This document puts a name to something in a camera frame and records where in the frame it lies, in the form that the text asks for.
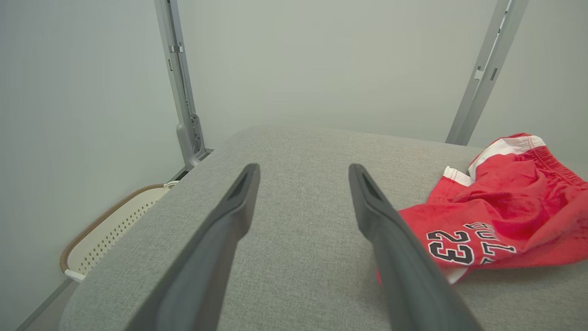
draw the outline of brown basket rim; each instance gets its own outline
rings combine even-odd
[[[114,213],[117,209],[121,208],[122,205],[129,202],[132,198],[138,196],[139,194],[141,194],[145,191],[153,190],[154,188],[163,188],[163,184],[149,185],[149,186],[145,186],[143,188],[140,188],[139,190],[134,191],[133,193],[131,193],[130,195],[128,195],[127,197],[125,197],[124,199],[119,201],[116,205],[109,208],[102,215],[100,215],[100,217],[98,217],[94,222],[92,222],[90,225],[88,225],[88,227],[86,229],[84,229],[84,231],[82,231],[82,233],[80,233],[77,237],[75,237],[65,247],[65,250],[63,251],[63,253],[61,253],[61,257],[59,258],[59,266],[61,267],[61,271],[65,273],[65,271],[69,269],[69,267],[68,267],[69,254],[72,252],[74,247],[77,244],[79,244],[80,241],[82,241],[82,239],[84,239],[87,235],[90,234],[90,232],[92,232],[92,230],[94,230],[98,225],[100,225],[100,223],[102,223],[105,219],[107,219],[108,216],[112,215],[112,213]]]

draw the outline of gray floor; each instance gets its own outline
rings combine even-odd
[[[59,319],[69,298],[78,287],[77,282],[71,282],[68,287],[37,317],[26,331],[57,331]]]

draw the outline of gray fabric surface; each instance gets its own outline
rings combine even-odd
[[[424,203],[446,166],[477,148],[326,129],[261,127],[230,139],[153,206],[80,284],[62,331],[122,330],[247,163],[255,215],[240,241],[219,330],[386,330],[348,166],[361,163],[396,208]],[[588,176],[588,168],[572,170]],[[486,330],[588,329],[588,264],[479,270],[456,288]]]

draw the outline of laundry basket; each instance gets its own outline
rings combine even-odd
[[[144,187],[103,213],[78,235],[59,259],[61,270],[81,282],[112,246],[178,181]]]

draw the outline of red garment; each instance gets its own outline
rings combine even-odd
[[[501,138],[447,167],[426,204],[400,211],[450,282],[467,268],[569,264],[588,258],[588,183],[541,138]]]

